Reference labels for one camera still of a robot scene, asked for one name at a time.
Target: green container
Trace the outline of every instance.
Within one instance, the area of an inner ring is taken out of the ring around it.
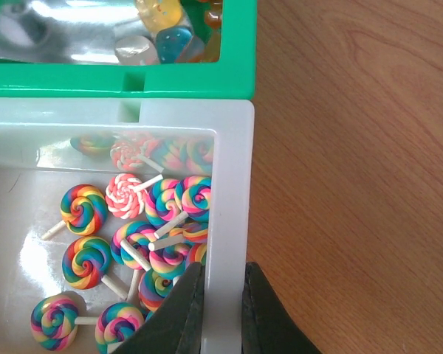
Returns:
[[[207,4],[181,1],[202,39]],[[256,0],[224,0],[217,63],[156,66],[0,61],[0,97],[176,97],[251,99],[255,89]]]

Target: white stick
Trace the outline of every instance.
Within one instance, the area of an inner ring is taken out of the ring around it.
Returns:
[[[164,167],[159,166],[156,162],[151,159],[148,159],[146,156],[140,155],[139,158],[144,161],[148,166],[154,168],[157,172],[162,173]]]
[[[149,188],[153,184],[156,184],[157,182],[161,181],[162,179],[164,179],[162,175],[157,175],[156,177],[151,178],[149,181],[141,183],[138,187],[129,187],[129,188],[135,192],[141,192],[146,188]]]
[[[140,269],[133,272],[133,279],[131,279],[130,291],[128,292],[128,298],[126,301],[133,301],[133,298],[138,294],[138,285],[140,284],[143,273],[144,271]]]
[[[107,354],[112,354],[118,347],[123,344],[122,341],[119,341],[118,343],[111,343],[106,346],[106,352]]]
[[[165,224],[160,229],[156,230],[154,233],[155,238],[161,238],[168,232],[170,232],[174,227],[179,225],[181,222],[183,222],[185,219],[189,217],[189,214],[186,212],[181,212],[179,215],[177,215],[174,219],[169,221],[167,224]]]
[[[145,271],[151,269],[151,264],[125,238],[121,240],[120,245]]]
[[[184,240],[184,236],[178,234],[176,236],[160,238],[158,241],[151,242],[148,244],[148,248],[150,251],[157,251],[158,249],[165,249],[166,247],[182,243]]]
[[[110,290],[116,293],[121,299],[126,299],[128,297],[128,292],[117,285],[108,275],[102,277],[102,283],[108,286]]]
[[[85,317],[85,316],[79,316],[75,319],[76,325],[96,325],[98,322],[98,317]]]
[[[41,236],[42,240],[48,241],[54,237],[59,231],[61,231],[64,227],[66,227],[66,221],[61,220],[57,224],[55,224],[49,231],[47,231],[43,236]]]

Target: wooden table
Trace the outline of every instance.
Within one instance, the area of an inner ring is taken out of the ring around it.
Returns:
[[[325,354],[443,354],[443,0],[259,0],[248,257]]]

